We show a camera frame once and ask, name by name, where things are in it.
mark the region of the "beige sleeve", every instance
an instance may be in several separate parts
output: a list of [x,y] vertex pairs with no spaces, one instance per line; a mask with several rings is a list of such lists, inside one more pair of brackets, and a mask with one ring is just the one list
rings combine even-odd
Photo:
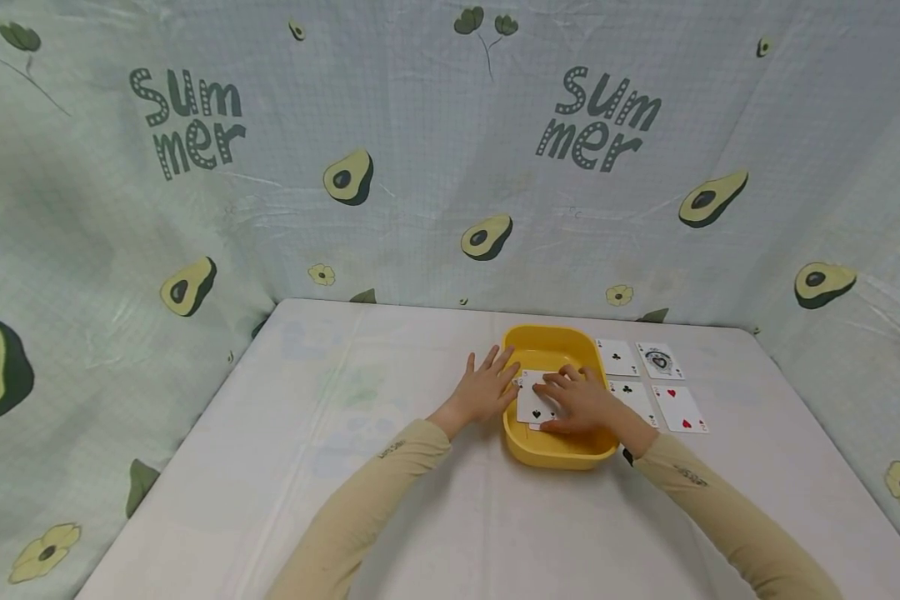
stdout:
[[313,517],[267,600],[338,600],[411,484],[450,450],[437,425],[414,421],[357,470]]
[[761,600],[843,597],[795,539],[676,437],[659,436],[633,466],[700,526]]

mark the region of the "white tablecloth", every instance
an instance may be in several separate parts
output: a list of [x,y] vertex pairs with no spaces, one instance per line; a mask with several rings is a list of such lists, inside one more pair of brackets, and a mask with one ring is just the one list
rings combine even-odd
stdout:
[[[669,343],[711,429],[677,435],[846,598],[900,598],[900,537],[751,335],[302,299],[280,303],[78,598],[260,598],[324,499],[519,323]],[[514,461],[500,436],[494,422],[457,439],[351,600],[753,597],[619,454],[553,472]]]

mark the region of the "yellow plastic bowl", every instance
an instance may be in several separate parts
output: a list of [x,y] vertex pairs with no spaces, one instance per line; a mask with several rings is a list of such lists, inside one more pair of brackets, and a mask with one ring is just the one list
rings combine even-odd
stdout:
[[[569,364],[603,373],[603,361],[593,340],[570,327],[516,326],[504,335],[507,346],[514,348],[509,362],[519,361],[521,370],[556,372]],[[600,378],[600,384],[607,389],[605,377]],[[530,467],[587,470],[613,455],[620,444],[612,433],[603,430],[575,435],[533,431],[516,419],[516,400],[507,406],[502,420],[507,448],[516,460]]]

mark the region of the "left hand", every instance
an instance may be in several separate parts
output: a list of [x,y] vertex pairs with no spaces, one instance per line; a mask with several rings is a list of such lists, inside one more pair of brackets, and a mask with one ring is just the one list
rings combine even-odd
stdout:
[[438,425],[453,440],[470,423],[481,423],[504,412],[509,403],[516,399],[518,387],[513,377],[520,371],[520,362],[504,368],[513,355],[513,347],[508,347],[499,356],[499,346],[490,348],[487,358],[480,368],[474,368],[476,356],[473,352],[467,358],[467,371],[463,373],[457,389],[450,398],[437,409],[427,421]]

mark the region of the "hand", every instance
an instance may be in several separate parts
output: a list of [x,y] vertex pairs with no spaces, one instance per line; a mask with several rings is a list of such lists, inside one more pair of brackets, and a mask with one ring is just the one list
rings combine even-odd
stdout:
[[520,362],[514,362],[505,370],[507,361],[513,355],[513,347],[508,347],[497,356],[499,350],[499,346],[490,348],[487,358],[476,370],[476,356],[470,352],[467,371],[463,373],[457,389],[427,419],[438,425],[450,440],[468,424],[500,415],[516,398],[518,388],[512,385],[507,390],[507,385],[512,383],[514,375],[520,370]]
[[557,400],[565,416],[540,423],[540,431],[551,433],[583,433],[593,429],[609,429],[610,409],[619,403],[590,367],[580,372],[570,365],[559,372],[543,375],[544,384],[534,384],[533,391]]

